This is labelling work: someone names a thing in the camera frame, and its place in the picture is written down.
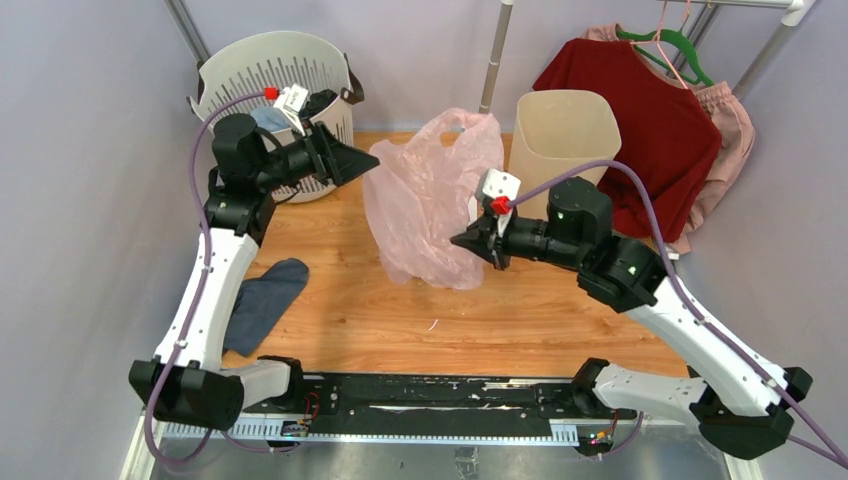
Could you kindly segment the pink plastic trash bag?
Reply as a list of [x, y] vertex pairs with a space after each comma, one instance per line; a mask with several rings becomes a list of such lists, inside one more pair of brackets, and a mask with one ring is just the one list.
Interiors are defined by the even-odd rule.
[[479, 287], [481, 260], [450, 239], [477, 216], [481, 176], [503, 166], [497, 119], [450, 108], [406, 143], [382, 140], [369, 153], [380, 164], [363, 177], [365, 215], [389, 279], [454, 290]]

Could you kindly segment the beige plastic trash bin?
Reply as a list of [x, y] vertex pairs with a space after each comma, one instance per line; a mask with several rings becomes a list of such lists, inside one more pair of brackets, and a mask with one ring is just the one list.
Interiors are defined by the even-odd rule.
[[611, 160], [622, 146], [614, 113], [601, 95], [586, 90], [546, 90], [517, 104], [508, 172], [521, 194], [577, 166]]

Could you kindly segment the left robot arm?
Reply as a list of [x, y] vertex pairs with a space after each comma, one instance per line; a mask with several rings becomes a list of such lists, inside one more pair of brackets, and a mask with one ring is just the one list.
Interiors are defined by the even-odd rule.
[[212, 131], [216, 166], [200, 210], [190, 280], [152, 359], [134, 361], [128, 379], [152, 418], [226, 431], [247, 407], [268, 401], [293, 413], [306, 400], [296, 359], [265, 356], [246, 367], [221, 365], [238, 290], [276, 208], [273, 191], [307, 177], [340, 187], [380, 162], [339, 141], [322, 122], [288, 144], [244, 113], [219, 119]]

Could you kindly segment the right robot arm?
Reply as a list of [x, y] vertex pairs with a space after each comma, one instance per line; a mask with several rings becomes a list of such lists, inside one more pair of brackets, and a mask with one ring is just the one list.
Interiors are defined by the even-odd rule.
[[519, 180], [490, 170], [475, 193], [482, 215], [452, 238], [497, 269], [518, 257], [577, 275], [588, 296], [644, 325], [687, 363], [687, 377], [632, 371], [607, 360], [584, 362], [555, 407], [584, 417], [639, 411], [693, 427], [713, 446], [752, 460], [782, 446], [794, 425], [789, 408], [809, 391], [802, 368], [778, 366], [698, 306], [660, 255], [612, 230], [612, 203], [580, 177], [554, 185], [545, 219], [519, 216], [507, 204]]

